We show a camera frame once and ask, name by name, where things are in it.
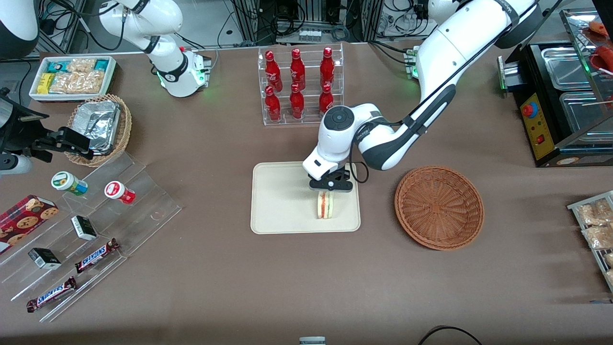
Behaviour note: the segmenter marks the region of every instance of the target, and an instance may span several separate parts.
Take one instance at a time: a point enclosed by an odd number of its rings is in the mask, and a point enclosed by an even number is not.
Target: wicker basket
[[[115,95],[98,96],[92,99],[88,99],[85,102],[102,102],[102,101],[114,101],[114,102],[119,103],[119,105],[121,106],[119,124],[117,124],[117,134],[115,135],[115,142],[113,143],[113,151],[109,155],[106,155],[106,156],[94,156],[92,160],[88,160],[86,158],[83,158],[79,155],[75,155],[73,153],[65,152],[66,156],[68,156],[68,159],[73,163],[96,168],[102,165],[109,158],[122,152],[126,148],[126,146],[128,146],[128,140],[130,140],[130,130],[132,129],[132,115],[130,114],[130,109],[128,109],[128,107],[126,106],[126,103],[124,103],[121,100],[121,98]],[[70,120],[68,120],[68,127],[72,126],[72,122],[75,119],[76,113],[77,113],[77,109],[75,109],[72,112],[72,116],[70,117]]]
[[[405,231],[436,250],[466,246],[483,226],[479,192],[466,177],[444,166],[410,171],[396,188],[394,206]]]

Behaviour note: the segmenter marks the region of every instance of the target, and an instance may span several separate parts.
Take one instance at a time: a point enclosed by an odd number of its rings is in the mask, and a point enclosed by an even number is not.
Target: white jar with red label
[[[104,195],[111,199],[117,199],[124,204],[131,204],[136,199],[136,193],[128,189],[119,181],[111,181],[104,187]]]

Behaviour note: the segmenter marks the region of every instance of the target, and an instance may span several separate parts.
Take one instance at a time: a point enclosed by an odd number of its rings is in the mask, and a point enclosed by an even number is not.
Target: red emergency stop button
[[[534,102],[530,102],[522,107],[522,115],[527,118],[534,118],[538,114],[538,106]]]
[[[532,113],[534,112],[534,109],[532,108],[531,105],[527,104],[526,106],[524,106],[522,108],[522,115],[528,117],[530,115],[532,115]]]

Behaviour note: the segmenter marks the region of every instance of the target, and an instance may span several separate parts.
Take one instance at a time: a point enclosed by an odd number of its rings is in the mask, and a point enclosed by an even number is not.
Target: red switch
[[[522,108],[522,115],[530,117],[534,111],[535,109],[531,105],[527,104]]]

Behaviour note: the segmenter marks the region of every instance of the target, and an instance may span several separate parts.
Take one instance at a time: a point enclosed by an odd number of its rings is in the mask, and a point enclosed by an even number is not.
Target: brown table surface
[[[375,103],[396,121],[419,102],[400,64],[344,47],[346,104]],[[210,87],[185,99],[160,87],[145,55],[116,55],[113,92],[134,118],[128,152],[185,208],[52,323],[0,290],[0,343],[416,344],[446,324],[484,344],[611,344],[613,306],[588,304],[609,296],[606,284],[565,207],[613,189],[611,168],[534,168],[514,101],[496,91],[495,57],[507,53],[481,58],[404,160],[359,186],[359,230],[306,235],[249,227],[253,167],[301,161],[317,143],[316,127],[262,124],[256,48],[222,51]],[[31,104],[52,115],[48,128],[74,107]],[[60,153],[34,164],[0,179],[0,209],[29,193],[55,200],[53,173],[89,171]],[[456,169],[481,193],[485,224],[468,247],[430,250],[400,227],[394,190],[423,165]],[[444,343],[470,341],[445,333],[427,344]]]

